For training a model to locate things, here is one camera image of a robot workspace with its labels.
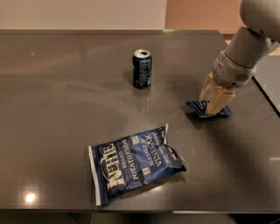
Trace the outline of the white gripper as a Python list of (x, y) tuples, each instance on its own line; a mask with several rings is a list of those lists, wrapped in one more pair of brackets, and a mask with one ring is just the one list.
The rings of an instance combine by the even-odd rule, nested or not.
[(201, 101), (208, 101), (206, 113), (216, 115), (224, 109), (235, 98), (235, 91), (227, 88), (245, 86), (255, 73), (255, 66), (252, 68), (240, 66), (234, 63), (225, 51), (221, 51), (199, 95)]

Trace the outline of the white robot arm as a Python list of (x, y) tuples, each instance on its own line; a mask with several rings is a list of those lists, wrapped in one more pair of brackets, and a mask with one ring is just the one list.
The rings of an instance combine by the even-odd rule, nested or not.
[(241, 0), (240, 17), (243, 26), (215, 59), (199, 95), (209, 116), (235, 98), (235, 90), (256, 73), (257, 63), (280, 44), (280, 0)]

